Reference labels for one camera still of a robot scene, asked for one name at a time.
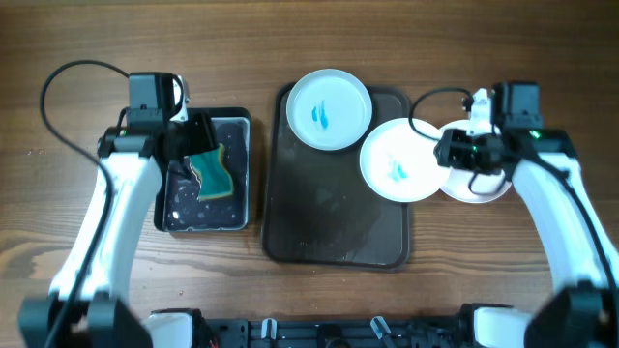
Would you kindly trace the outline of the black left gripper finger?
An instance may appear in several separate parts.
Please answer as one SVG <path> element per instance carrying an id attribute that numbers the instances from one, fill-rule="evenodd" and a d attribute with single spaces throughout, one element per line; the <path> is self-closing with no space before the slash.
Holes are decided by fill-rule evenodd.
<path id="1" fill-rule="evenodd" d="M 207 113 L 193 114 L 186 123 L 189 155 L 211 152 L 219 147 L 211 117 Z"/>
<path id="2" fill-rule="evenodd" d="M 171 160 L 168 164 L 168 172 L 184 180 L 189 180 L 192 176 L 191 170 L 183 160 Z"/>

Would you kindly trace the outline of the white plate front blue stain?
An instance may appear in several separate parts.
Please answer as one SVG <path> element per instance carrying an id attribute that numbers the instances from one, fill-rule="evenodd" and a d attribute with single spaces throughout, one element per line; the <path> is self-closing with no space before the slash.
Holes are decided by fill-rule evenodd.
<path id="1" fill-rule="evenodd" d="M 441 132 L 447 129 L 473 131 L 474 135 L 491 133 L 489 121 L 474 125 L 470 120 L 457 120 L 441 127 Z M 443 192 L 452 198 L 465 203 L 487 203 L 505 194 L 511 187 L 511 183 L 505 179 L 505 173 L 496 175 L 479 174 L 469 189 L 469 182 L 473 178 L 473 172 L 452 169 L 448 180 L 441 188 Z"/>

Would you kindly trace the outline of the white plate blue stain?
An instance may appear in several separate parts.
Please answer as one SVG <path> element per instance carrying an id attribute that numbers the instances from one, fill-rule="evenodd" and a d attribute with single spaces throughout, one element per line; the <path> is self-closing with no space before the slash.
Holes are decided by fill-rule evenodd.
<path id="1" fill-rule="evenodd" d="M 441 132 L 447 129 L 473 131 L 474 135 L 491 133 L 489 121 L 474 125 L 470 120 L 457 120 L 441 127 Z M 487 203 L 505 194 L 511 187 L 511 183 L 505 179 L 505 173 L 496 175 L 479 174 L 469 189 L 469 182 L 473 178 L 473 172 L 452 169 L 448 180 L 441 188 L 443 192 L 452 198 L 465 203 Z"/>
<path id="2" fill-rule="evenodd" d="M 356 76 L 323 69 L 294 84 L 285 113 L 288 125 L 303 143 L 320 151 L 338 151 L 366 133 L 372 102 L 367 87 Z"/>

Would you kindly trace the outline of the green yellow sponge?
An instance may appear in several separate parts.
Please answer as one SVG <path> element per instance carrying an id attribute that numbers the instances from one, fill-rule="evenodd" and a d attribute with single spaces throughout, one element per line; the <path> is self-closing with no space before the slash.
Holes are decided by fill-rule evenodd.
<path id="1" fill-rule="evenodd" d="M 190 156 L 190 168 L 199 183 L 200 201 L 220 199 L 233 194 L 233 179 L 223 163 L 225 147 Z"/>

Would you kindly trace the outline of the white plate top blue stain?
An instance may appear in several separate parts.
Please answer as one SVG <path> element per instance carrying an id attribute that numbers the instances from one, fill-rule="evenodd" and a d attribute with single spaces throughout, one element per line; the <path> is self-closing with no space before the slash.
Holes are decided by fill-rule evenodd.
<path id="1" fill-rule="evenodd" d="M 294 84 L 285 113 L 288 125 L 303 143 L 320 151 L 338 151 L 366 133 L 372 102 L 367 87 L 356 76 L 323 69 Z"/>

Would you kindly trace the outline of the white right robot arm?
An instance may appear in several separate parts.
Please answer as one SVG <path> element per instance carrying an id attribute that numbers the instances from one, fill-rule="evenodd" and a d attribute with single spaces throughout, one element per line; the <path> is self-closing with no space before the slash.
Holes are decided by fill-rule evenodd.
<path id="1" fill-rule="evenodd" d="M 470 136 L 445 130 L 434 154 L 442 166 L 504 171 L 543 243 L 553 298 L 535 315 L 496 306 L 473 311 L 484 347 L 615 347 L 618 251 L 593 209 L 575 148 L 562 130 L 513 129 Z"/>

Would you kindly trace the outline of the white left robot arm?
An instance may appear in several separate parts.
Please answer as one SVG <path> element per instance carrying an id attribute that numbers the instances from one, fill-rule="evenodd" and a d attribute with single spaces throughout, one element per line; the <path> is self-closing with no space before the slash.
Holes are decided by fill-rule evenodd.
<path id="1" fill-rule="evenodd" d="M 127 304 L 137 242 L 171 162 L 216 147 L 208 115 L 111 127 L 99 142 L 98 178 L 70 256 L 45 299 L 18 315 L 29 347 L 200 347 L 212 333 L 197 309 L 136 318 Z"/>

